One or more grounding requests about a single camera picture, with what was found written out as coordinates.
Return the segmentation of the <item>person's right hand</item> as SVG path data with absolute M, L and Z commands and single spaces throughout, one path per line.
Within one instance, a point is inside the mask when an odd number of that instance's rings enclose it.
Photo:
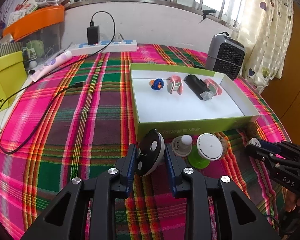
M 297 206 L 300 207 L 300 198 L 294 194 L 290 194 L 285 200 L 285 210 L 287 212 L 293 211 Z

